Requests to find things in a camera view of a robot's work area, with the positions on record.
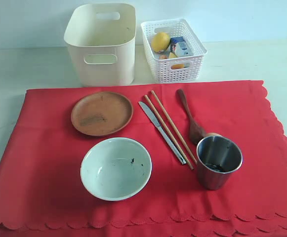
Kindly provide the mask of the right wooden chopstick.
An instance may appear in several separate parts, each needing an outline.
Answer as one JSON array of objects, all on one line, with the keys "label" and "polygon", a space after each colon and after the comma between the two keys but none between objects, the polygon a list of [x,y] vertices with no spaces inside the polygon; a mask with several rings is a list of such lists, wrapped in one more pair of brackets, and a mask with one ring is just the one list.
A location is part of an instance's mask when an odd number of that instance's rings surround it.
[{"label": "right wooden chopstick", "polygon": [[174,131],[176,132],[178,138],[180,139],[181,143],[183,144],[183,146],[185,147],[186,151],[189,153],[190,157],[192,158],[192,160],[194,161],[195,165],[197,165],[197,161],[194,157],[194,155],[191,152],[191,149],[189,148],[189,146],[187,145],[186,141],[184,140],[184,138],[182,137],[180,131],[177,129],[175,123],[172,121],[171,117],[169,116],[169,114],[167,113],[165,107],[163,106],[163,104],[161,103],[161,101],[159,100],[158,96],[156,95],[156,93],[151,90],[152,95],[155,97],[156,101],[159,103],[159,106],[161,107],[164,115],[166,116],[167,120],[169,121],[169,123],[171,124],[171,126],[173,127]]}]

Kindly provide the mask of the stainless steel cup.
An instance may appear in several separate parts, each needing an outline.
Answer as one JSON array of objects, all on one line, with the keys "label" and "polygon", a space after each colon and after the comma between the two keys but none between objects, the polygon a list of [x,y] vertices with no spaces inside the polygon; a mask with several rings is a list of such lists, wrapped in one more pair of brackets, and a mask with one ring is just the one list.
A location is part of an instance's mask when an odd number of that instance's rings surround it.
[{"label": "stainless steel cup", "polygon": [[196,148],[197,178],[208,190],[220,189],[243,163],[243,154],[232,140],[223,136],[207,136]]}]

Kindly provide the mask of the silver table knife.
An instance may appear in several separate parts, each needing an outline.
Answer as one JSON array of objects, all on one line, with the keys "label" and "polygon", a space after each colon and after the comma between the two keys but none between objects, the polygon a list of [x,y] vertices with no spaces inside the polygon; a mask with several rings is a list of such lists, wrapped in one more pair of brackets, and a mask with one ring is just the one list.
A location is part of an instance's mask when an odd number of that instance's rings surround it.
[{"label": "silver table knife", "polygon": [[162,126],[160,125],[158,119],[154,115],[154,113],[151,111],[151,109],[142,101],[139,101],[138,104],[140,105],[141,109],[144,111],[144,113],[147,115],[149,120],[152,122],[152,124],[156,127],[156,129],[159,131],[159,133],[162,135],[168,146],[171,148],[173,153],[176,155],[178,160],[181,164],[186,164],[186,160],[183,158],[179,150],[176,148],[176,146],[173,144],[171,139],[168,137],[168,135],[163,130]]}]

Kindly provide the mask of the red scalloped table cloth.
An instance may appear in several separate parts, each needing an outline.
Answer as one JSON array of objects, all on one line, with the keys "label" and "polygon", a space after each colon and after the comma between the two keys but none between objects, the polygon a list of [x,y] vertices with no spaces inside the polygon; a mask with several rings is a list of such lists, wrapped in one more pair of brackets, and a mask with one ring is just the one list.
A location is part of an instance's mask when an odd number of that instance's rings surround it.
[{"label": "red scalloped table cloth", "polygon": [[[241,168],[217,191],[181,165],[138,102],[154,91],[183,136],[182,88],[200,125],[234,141]],[[97,199],[82,185],[80,165],[100,142],[79,133],[71,110],[99,87],[31,89],[0,161],[0,237],[287,237],[287,138],[263,81],[111,87],[133,104],[117,133],[140,142],[153,170],[137,195]]]}]

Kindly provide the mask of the left wooden chopstick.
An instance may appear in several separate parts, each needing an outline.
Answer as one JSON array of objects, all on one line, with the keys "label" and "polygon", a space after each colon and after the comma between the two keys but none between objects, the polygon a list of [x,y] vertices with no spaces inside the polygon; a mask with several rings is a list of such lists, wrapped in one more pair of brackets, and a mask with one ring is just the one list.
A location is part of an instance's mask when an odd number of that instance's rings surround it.
[{"label": "left wooden chopstick", "polygon": [[168,135],[168,137],[171,139],[171,141],[173,142],[173,144],[176,146],[176,148],[179,150],[179,152],[181,153],[181,155],[183,156],[183,158],[186,160],[188,166],[193,170],[193,166],[190,163],[190,161],[188,160],[188,158],[186,157],[185,153],[183,152],[183,150],[181,149],[180,145],[178,144],[177,140],[175,139],[175,137],[173,136],[173,134],[171,133],[170,129],[168,128],[168,126],[166,125],[166,123],[164,122],[163,118],[161,117],[161,115],[159,114],[159,112],[157,111],[157,109],[155,108],[155,106],[153,105],[153,103],[151,102],[151,100],[149,99],[149,97],[147,95],[144,95],[146,101],[148,102],[148,104],[150,106],[148,106],[151,111],[154,113],[154,115],[156,116],[156,118],[158,119],[160,125],[162,126],[163,130],[165,131],[165,133]]}]

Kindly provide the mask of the blue white milk carton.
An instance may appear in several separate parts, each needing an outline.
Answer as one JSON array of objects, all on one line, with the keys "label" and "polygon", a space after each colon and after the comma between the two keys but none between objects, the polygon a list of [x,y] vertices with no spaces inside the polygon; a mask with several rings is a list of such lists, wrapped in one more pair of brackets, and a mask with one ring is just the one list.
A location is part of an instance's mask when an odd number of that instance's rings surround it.
[{"label": "blue white milk carton", "polygon": [[170,38],[170,51],[177,57],[193,56],[193,52],[183,37]]}]

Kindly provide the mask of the white ceramic bowl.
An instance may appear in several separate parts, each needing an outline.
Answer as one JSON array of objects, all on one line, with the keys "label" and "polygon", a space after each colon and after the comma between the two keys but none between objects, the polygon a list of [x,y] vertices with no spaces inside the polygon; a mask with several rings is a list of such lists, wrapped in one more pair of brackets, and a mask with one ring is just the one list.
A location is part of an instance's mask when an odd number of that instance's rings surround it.
[{"label": "white ceramic bowl", "polygon": [[84,156],[80,177],[96,198],[119,201],[139,193],[152,173],[152,160],[139,142],[125,137],[109,138],[94,145]]}]

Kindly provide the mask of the dark wooden spoon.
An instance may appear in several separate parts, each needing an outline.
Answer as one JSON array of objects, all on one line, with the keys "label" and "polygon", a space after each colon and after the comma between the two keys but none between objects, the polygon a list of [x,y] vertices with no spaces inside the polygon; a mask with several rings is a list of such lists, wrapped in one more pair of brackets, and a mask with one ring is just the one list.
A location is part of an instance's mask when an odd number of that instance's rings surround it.
[{"label": "dark wooden spoon", "polygon": [[178,89],[177,90],[177,94],[180,98],[180,101],[185,109],[185,112],[189,118],[189,122],[190,122],[190,126],[189,126],[189,139],[191,140],[191,142],[195,145],[197,145],[206,135],[205,130],[198,125],[198,123],[194,120],[188,103],[187,103],[187,99],[185,96],[185,93],[182,89]]}]

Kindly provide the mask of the brown wooden plate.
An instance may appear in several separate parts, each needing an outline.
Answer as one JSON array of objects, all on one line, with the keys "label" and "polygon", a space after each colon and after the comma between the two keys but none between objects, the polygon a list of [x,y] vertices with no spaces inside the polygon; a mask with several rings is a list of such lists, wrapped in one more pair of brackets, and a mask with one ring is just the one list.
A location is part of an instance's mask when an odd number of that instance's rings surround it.
[{"label": "brown wooden plate", "polygon": [[87,95],[74,105],[71,123],[83,134],[102,137],[122,130],[132,116],[133,105],[127,97],[102,91]]}]

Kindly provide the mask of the yellow lemon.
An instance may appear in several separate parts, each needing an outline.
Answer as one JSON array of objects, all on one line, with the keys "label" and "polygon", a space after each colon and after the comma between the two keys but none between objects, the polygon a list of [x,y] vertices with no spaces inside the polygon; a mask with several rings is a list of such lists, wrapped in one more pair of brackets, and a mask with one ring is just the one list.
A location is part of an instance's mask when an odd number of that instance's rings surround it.
[{"label": "yellow lemon", "polygon": [[157,33],[152,41],[151,41],[151,48],[156,53],[161,53],[167,50],[170,44],[170,36],[165,32]]}]

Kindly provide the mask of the brown egg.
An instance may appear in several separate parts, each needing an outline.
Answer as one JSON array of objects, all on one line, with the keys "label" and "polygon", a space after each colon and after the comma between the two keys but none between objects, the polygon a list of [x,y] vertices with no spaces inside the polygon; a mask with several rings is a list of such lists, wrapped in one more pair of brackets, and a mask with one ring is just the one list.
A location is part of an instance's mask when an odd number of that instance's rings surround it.
[{"label": "brown egg", "polygon": [[205,136],[208,137],[208,136],[221,136],[221,135],[218,133],[210,132],[210,133],[207,133]]}]

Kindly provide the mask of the white perforated plastic basket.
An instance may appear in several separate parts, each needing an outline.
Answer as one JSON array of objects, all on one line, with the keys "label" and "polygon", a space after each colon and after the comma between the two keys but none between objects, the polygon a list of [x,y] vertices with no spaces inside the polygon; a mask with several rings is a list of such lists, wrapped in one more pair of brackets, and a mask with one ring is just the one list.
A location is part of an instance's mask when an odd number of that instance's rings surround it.
[{"label": "white perforated plastic basket", "polygon": [[[145,56],[156,82],[184,82],[198,78],[207,50],[185,19],[147,21],[141,23],[141,30]],[[184,39],[191,55],[179,56],[171,51],[171,47],[161,53],[155,52],[151,42],[159,32],[165,32],[171,38]]]}]

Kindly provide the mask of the wooden chopstick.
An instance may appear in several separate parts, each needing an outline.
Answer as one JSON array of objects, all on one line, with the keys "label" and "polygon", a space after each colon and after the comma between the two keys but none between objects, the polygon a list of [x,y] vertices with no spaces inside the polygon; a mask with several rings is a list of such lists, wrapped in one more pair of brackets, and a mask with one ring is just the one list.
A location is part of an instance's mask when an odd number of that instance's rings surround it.
[{"label": "wooden chopstick", "polygon": [[186,151],[189,153],[190,157],[192,158],[192,160],[194,161],[195,165],[197,165],[197,161],[194,157],[194,155],[191,152],[191,149],[189,148],[189,146],[187,145],[186,141],[184,140],[184,138],[182,137],[180,131],[177,129],[175,123],[172,121],[171,117],[169,116],[169,114],[167,113],[165,107],[163,106],[163,104],[161,103],[161,101],[159,100],[158,96],[156,95],[156,93],[151,90],[152,95],[155,97],[156,101],[159,103],[159,106],[161,107],[164,115],[166,116],[167,120],[169,121],[169,123],[171,124],[171,126],[173,127],[174,131],[176,132],[178,138],[180,139],[181,143],[183,144],[183,146],[185,147]]},{"label": "wooden chopstick", "polygon": [[181,153],[181,155],[183,156],[183,158],[186,160],[188,166],[193,170],[193,166],[190,163],[190,161],[188,160],[188,158],[186,157],[185,153],[183,152],[183,150],[181,149],[180,145],[178,144],[177,140],[175,139],[175,137],[173,136],[173,134],[171,133],[170,129],[168,128],[168,126],[166,125],[166,123],[164,122],[163,118],[161,117],[161,115],[159,114],[159,112],[157,111],[157,109],[155,108],[155,106],[153,105],[153,103],[151,102],[151,100],[149,99],[149,97],[147,95],[144,95],[146,101],[148,102],[148,104],[150,106],[148,106],[151,111],[154,113],[154,115],[156,116],[156,118],[158,119],[160,125],[162,126],[163,130],[165,131],[165,133],[168,135],[168,137],[171,139],[171,141],[173,142],[173,144],[176,146],[176,148],[179,150],[179,152]]}]

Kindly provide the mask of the cream plastic storage bin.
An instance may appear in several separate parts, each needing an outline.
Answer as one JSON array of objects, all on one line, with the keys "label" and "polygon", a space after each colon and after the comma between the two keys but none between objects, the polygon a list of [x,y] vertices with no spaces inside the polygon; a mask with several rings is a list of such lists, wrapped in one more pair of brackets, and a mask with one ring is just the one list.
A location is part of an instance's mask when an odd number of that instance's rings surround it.
[{"label": "cream plastic storage bin", "polygon": [[135,71],[135,8],[126,3],[77,7],[64,41],[83,86],[129,85]]}]

